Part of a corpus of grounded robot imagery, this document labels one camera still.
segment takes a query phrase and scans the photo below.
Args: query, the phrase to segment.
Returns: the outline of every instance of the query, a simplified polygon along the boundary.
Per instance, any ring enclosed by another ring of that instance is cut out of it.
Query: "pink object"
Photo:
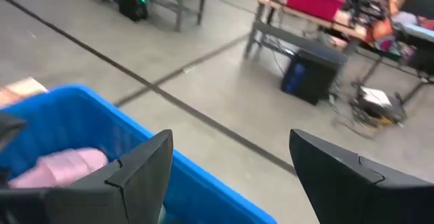
[[[286,5],[293,10],[333,22],[336,12],[345,0],[288,0]]]
[[[12,188],[53,187],[69,185],[105,166],[103,152],[92,149],[67,149],[40,157],[34,168],[12,179]]]

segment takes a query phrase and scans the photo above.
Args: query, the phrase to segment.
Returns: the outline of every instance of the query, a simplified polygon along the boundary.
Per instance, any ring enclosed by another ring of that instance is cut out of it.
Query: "floor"
[[[163,10],[132,23],[113,7],[91,0],[14,0],[115,60],[127,75],[76,43],[0,0],[0,86],[32,76],[48,88],[82,83],[148,129],[174,131],[175,148],[273,215],[279,223],[317,223],[293,175],[288,134],[300,128],[373,160],[434,182],[434,90],[409,105],[404,128],[366,140],[330,122],[316,107],[279,91],[287,61],[263,50],[242,58],[255,0],[207,0],[202,26],[182,33]],[[291,20],[294,29],[300,21]],[[344,87],[373,61],[351,57]],[[417,79],[385,65],[368,85],[405,93]]]

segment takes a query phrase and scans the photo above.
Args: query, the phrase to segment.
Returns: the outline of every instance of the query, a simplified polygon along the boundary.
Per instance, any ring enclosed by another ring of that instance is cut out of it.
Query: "red box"
[[[333,22],[336,12],[345,0],[288,0],[286,5],[293,10]]]

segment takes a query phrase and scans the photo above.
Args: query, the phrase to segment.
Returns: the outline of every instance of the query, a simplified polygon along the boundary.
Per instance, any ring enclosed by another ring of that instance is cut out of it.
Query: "blue plastic bin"
[[[28,122],[0,154],[0,165],[12,167],[11,177],[33,167],[39,156],[69,148],[94,147],[113,161],[153,135],[83,86],[57,88],[3,111]],[[276,223],[177,151],[164,204],[182,223]]]

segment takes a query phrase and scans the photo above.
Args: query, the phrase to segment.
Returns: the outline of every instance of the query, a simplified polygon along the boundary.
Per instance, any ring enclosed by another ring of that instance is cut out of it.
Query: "wooden tabletop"
[[[305,20],[314,22],[315,24],[318,24],[320,26],[324,26],[329,29],[334,29],[336,31],[339,31],[341,33],[350,35],[352,37],[365,40],[366,38],[366,27],[361,25],[356,25],[354,28],[351,28],[348,26],[350,15],[344,11],[339,10],[335,17],[334,22],[330,22],[327,20],[323,20],[321,18],[314,17],[312,15],[293,10],[291,8],[288,8],[282,3],[278,3],[276,1],[271,0],[258,0],[259,3],[270,6],[272,8],[275,8],[276,10],[282,10],[284,13],[291,14],[300,18],[303,18]]]

